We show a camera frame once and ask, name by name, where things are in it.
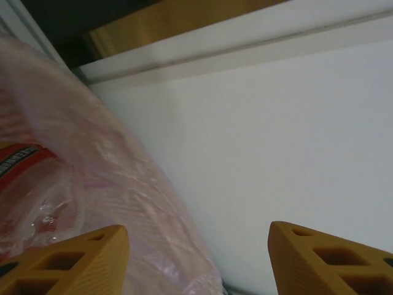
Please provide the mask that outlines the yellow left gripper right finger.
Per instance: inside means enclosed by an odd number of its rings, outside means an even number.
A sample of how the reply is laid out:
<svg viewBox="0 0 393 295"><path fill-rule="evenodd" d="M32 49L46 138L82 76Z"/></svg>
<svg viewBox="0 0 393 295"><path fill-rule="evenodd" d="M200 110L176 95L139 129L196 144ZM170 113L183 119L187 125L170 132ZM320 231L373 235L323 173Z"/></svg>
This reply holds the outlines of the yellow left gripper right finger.
<svg viewBox="0 0 393 295"><path fill-rule="evenodd" d="M392 253L284 221L270 224L278 294L392 294Z"/></svg>

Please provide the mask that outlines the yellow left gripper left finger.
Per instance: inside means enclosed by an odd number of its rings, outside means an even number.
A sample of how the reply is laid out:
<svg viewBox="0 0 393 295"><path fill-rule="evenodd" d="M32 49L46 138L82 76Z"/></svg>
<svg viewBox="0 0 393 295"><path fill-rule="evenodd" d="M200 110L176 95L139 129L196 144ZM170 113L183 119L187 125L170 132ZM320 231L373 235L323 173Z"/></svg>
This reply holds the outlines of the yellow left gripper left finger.
<svg viewBox="0 0 393 295"><path fill-rule="evenodd" d="M1 294L121 294L129 259L113 225L14 256L1 264Z"/></svg>

